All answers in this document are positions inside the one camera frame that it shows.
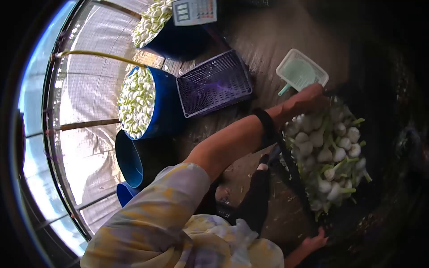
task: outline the purple plastic basket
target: purple plastic basket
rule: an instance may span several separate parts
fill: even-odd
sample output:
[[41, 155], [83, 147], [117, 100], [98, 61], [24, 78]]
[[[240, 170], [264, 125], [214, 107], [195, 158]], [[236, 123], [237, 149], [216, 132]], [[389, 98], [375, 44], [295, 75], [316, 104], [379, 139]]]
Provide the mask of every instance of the purple plastic basket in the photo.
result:
[[250, 98], [249, 74], [235, 50], [224, 52], [176, 78], [186, 118]]

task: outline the green plastic scoop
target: green plastic scoop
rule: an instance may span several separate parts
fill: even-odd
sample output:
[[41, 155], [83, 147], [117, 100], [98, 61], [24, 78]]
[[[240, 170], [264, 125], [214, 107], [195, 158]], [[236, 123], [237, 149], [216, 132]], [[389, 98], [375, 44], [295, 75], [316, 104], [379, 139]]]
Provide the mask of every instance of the green plastic scoop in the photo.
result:
[[280, 65], [277, 74], [287, 82], [284, 88], [279, 91], [279, 96], [283, 95], [290, 87], [300, 92], [306, 86], [313, 84], [316, 79], [313, 67], [301, 59], [293, 59], [285, 62], [283, 66]]

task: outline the blue bucket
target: blue bucket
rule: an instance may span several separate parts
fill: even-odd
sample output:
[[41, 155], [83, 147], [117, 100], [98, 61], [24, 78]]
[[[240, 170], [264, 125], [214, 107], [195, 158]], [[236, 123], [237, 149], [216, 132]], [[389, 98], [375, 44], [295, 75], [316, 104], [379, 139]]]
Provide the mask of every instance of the blue bucket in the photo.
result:
[[119, 168], [128, 185], [138, 188], [143, 182], [142, 162], [133, 141], [123, 130], [116, 134], [115, 151]]
[[121, 182], [116, 186], [116, 194], [118, 195], [119, 203], [124, 207], [133, 197], [135, 197], [141, 189], [132, 188], [128, 183]]
[[202, 25], [175, 26], [171, 17], [158, 35], [142, 49], [164, 58], [187, 61], [198, 57], [209, 40], [210, 35]]
[[[129, 76], [140, 67], [131, 70]], [[152, 120], [140, 139], [180, 134], [186, 123], [177, 92], [176, 77], [163, 70], [149, 67], [155, 81], [155, 106]]]

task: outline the plastic sheeting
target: plastic sheeting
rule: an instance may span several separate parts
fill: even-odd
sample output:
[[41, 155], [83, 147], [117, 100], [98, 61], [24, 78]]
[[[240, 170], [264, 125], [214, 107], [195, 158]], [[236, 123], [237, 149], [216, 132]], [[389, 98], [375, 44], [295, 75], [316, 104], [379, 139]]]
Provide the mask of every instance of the plastic sheeting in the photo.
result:
[[[134, 12], [147, 4], [135, 0], [115, 3]], [[137, 20], [101, 6], [92, 6], [83, 25], [75, 27], [70, 50], [100, 51], [132, 58], [131, 32]], [[118, 90], [126, 75], [126, 63], [88, 55], [70, 55], [61, 90], [60, 124], [118, 118]], [[86, 204], [115, 190], [124, 181], [115, 156], [115, 137], [120, 124], [68, 130], [60, 133], [65, 174], [75, 205]], [[120, 208], [113, 195], [81, 211], [96, 232]]]

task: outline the garlic bunch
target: garlic bunch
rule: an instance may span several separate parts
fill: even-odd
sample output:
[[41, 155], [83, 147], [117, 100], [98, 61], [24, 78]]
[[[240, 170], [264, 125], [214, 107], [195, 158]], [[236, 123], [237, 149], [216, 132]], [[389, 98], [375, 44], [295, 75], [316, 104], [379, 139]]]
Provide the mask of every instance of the garlic bunch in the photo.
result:
[[155, 0], [155, 3], [142, 14], [141, 21], [131, 34], [134, 46], [136, 48], [143, 48], [152, 41], [171, 16], [171, 0]]
[[118, 98], [122, 129], [139, 139], [151, 122], [155, 105], [155, 82], [148, 68], [139, 68], [129, 75]]
[[317, 217], [328, 213], [332, 204], [339, 206], [344, 199], [352, 198], [363, 177], [372, 181], [366, 159], [361, 156], [366, 142], [359, 142], [358, 127], [364, 121], [336, 100], [329, 109], [301, 114], [286, 123], [284, 140]]

